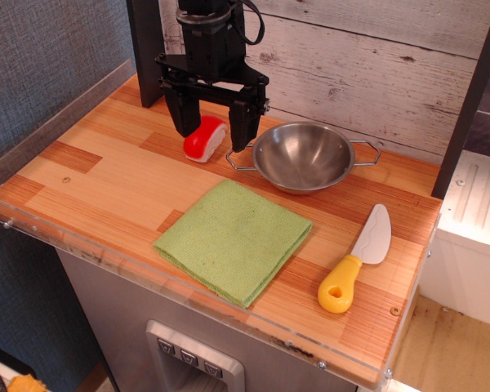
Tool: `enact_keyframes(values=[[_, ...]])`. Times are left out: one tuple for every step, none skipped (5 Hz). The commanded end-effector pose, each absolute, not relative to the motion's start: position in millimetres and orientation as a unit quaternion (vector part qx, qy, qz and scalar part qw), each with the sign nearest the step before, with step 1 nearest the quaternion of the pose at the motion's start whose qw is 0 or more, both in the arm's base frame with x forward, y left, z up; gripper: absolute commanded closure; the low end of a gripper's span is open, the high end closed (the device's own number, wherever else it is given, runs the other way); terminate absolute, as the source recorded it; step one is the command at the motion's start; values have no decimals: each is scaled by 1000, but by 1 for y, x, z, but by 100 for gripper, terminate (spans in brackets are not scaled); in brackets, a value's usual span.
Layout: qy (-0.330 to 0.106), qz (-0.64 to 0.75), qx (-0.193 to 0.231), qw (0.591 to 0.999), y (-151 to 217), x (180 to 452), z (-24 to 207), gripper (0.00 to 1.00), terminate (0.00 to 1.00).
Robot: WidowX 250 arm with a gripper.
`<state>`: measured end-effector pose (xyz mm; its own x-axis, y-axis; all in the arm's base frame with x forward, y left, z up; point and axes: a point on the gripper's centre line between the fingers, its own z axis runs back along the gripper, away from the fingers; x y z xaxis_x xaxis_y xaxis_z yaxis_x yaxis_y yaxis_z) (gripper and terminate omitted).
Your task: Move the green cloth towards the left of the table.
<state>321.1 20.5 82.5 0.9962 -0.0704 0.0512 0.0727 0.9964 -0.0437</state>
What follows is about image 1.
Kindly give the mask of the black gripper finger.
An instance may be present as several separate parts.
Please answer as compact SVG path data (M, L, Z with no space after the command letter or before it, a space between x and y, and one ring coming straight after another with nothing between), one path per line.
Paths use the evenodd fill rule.
M229 107L232 150L243 151L256 138L261 113L255 105L236 100Z
M184 138L200 126L199 100L181 87L163 85L164 96L177 132Z

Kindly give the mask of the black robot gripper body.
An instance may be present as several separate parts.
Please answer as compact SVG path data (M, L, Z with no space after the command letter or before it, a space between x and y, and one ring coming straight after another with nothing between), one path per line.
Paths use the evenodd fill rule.
M164 84L181 87L201 100L230 107L236 100L255 105L261 114L268 109L265 89L269 78L246 64L248 45L263 38L260 25L255 40L245 34L243 20L191 24L181 21L185 54L160 54L156 61Z

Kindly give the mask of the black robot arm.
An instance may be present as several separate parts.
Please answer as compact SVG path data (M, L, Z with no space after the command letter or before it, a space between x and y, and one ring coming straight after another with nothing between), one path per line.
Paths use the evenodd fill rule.
M180 1L176 20L183 33L185 54L161 54L161 87L167 107L183 137L201 125L199 103L229 109L232 149L244 150L256 138L261 116L269 109L267 76L246 62L247 47L261 42L247 38L243 9L257 12L251 1Z

